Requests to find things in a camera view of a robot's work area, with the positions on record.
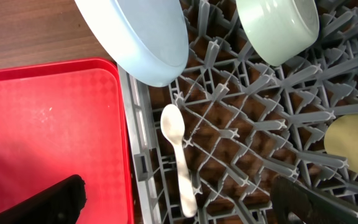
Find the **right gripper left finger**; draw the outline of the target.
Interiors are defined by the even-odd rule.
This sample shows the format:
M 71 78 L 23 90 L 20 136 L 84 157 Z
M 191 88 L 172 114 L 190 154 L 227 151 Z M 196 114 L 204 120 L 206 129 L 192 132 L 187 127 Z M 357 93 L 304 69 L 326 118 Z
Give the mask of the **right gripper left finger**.
M 71 175 L 1 212 L 0 224 L 75 224 L 85 203 L 85 182 Z

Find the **yellow plastic cup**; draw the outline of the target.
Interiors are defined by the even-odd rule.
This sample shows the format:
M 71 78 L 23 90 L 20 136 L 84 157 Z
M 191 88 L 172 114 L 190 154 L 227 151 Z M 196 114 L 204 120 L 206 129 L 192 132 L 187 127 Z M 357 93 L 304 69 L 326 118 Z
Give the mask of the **yellow plastic cup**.
M 350 170 L 358 173 L 358 114 L 335 120 L 326 131 L 324 147 L 328 154 L 346 157 Z

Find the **red serving tray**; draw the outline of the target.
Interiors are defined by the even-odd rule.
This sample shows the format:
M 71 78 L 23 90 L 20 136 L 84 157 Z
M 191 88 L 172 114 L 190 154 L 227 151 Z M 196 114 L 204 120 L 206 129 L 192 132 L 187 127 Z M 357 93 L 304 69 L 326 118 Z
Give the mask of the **red serving tray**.
M 80 223 L 132 223 L 120 79 L 103 58 L 0 70 L 0 213 L 67 177 L 85 182 Z

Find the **green bowl with rice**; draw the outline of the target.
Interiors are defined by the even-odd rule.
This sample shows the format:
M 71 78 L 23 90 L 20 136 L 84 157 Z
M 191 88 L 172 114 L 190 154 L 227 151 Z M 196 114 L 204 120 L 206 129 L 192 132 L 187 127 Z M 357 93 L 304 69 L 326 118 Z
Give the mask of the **green bowl with rice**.
M 236 0 L 236 7 L 254 50 L 275 67 L 313 45 L 319 36 L 314 0 Z

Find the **white plastic spoon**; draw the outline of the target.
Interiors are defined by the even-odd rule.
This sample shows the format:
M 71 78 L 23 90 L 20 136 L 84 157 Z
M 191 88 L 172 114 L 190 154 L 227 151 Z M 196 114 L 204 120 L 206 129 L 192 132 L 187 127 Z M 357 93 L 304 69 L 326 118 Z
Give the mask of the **white plastic spoon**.
M 174 104 L 164 107 L 160 119 L 163 136 L 173 146 L 177 164 L 178 186 L 180 191 L 181 209 L 185 217 L 190 218 L 197 213 L 196 197 L 183 151 L 185 124 L 179 108 Z

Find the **grey dishwasher rack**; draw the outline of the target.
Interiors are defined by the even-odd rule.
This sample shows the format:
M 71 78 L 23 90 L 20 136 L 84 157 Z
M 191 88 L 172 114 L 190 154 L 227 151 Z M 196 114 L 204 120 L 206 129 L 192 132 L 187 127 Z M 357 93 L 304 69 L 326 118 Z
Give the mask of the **grey dishwasher rack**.
M 234 1 L 180 1 L 189 40 L 183 73 L 147 86 L 120 72 L 134 177 L 136 223 L 275 223 L 274 178 L 286 177 L 358 218 L 358 173 L 329 155 L 324 136 L 358 114 L 358 1 L 318 1 L 318 41 L 283 65 L 264 62 Z M 164 107 L 185 124 L 183 151 L 197 213 L 181 209 Z

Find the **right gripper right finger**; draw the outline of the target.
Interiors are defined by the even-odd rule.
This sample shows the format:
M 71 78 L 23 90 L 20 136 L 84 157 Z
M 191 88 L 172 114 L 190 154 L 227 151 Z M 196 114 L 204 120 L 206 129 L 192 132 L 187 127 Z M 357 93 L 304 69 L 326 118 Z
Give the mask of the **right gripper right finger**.
M 279 224 L 358 224 L 358 218 L 342 212 L 310 190 L 285 177 L 274 179 L 270 200 Z

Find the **light blue plate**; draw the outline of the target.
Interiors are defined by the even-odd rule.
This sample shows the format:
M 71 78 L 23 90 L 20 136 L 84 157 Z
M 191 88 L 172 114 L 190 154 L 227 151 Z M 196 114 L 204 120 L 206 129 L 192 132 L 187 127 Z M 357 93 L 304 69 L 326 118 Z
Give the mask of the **light blue plate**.
M 189 43 L 179 0 L 75 0 L 98 42 L 117 64 L 149 86 L 184 71 Z

